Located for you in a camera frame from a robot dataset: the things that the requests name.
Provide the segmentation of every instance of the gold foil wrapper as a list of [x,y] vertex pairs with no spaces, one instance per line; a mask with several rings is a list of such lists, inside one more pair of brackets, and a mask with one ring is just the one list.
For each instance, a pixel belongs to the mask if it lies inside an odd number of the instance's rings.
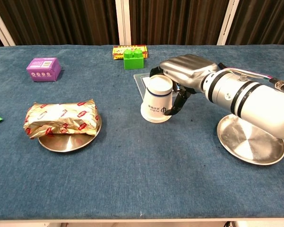
[[38,104],[28,110],[24,130],[31,138],[56,133],[96,135],[99,114],[94,100],[67,104]]

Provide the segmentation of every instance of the lego brick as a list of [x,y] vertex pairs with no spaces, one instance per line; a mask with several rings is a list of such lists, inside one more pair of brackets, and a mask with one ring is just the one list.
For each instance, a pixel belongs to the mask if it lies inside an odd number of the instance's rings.
[[124,69],[134,70],[144,68],[144,57],[142,50],[125,50],[123,53]]

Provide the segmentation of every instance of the metal plate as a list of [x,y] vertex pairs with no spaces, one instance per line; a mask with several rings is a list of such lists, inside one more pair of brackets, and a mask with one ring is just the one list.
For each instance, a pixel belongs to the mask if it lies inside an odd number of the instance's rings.
[[99,118],[99,128],[95,136],[88,134],[53,134],[42,136],[39,143],[48,150],[55,152],[69,152],[88,145],[98,135],[102,126],[101,117]]
[[284,140],[233,114],[220,120],[217,134],[221,144],[243,161],[256,165],[271,165],[284,157]]

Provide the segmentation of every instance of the black band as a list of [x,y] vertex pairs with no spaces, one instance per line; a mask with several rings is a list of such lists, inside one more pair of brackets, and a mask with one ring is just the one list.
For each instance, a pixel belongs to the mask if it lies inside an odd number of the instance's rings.
[[249,89],[249,91],[245,94],[245,96],[242,98],[240,104],[239,104],[239,107],[238,107],[238,114],[237,116],[238,117],[241,117],[241,111],[242,111],[242,108],[243,108],[243,105],[246,101],[246,99],[250,96],[250,94],[256,90],[259,86],[261,86],[263,84],[256,84],[255,86],[253,86],[251,89]]
[[237,91],[235,97],[233,98],[232,102],[231,102],[231,113],[232,114],[235,114],[235,105],[236,105],[236,102],[239,98],[239,95],[241,94],[241,92],[249,85],[253,83],[253,81],[248,81],[246,82],[245,84],[243,84],[243,86]]
[[216,86],[219,79],[221,79],[225,74],[229,73],[228,71],[221,72],[215,79],[213,79],[212,84],[210,85],[208,89],[208,100],[213,103],[213,89],[214,86]]
[[169,92],[169,93],[167,93],[167,94],[164,94],[164,95],[157,95],[157,94],[154,94],[154,93],[152,93],[148,88],[146,88],[147,90],[148,90],[148,92],[152,95],[152,96],[155,96],[155,97],[165,97],[165,96],[168,96],[171,92],[172,92],[172,90]]

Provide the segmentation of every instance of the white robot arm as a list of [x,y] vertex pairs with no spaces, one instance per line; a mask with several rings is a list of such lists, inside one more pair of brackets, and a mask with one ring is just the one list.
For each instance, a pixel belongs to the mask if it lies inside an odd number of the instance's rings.
[[[180,86],[172,109],[165,115],[178,113],[191,94],[205,93],[212,103],[284,139],[284,81],[234,68],[219,70],[215,63],[191,54],[163,61],[150,76],[159,73]],[[250,77],[269,80],[276,89]]]

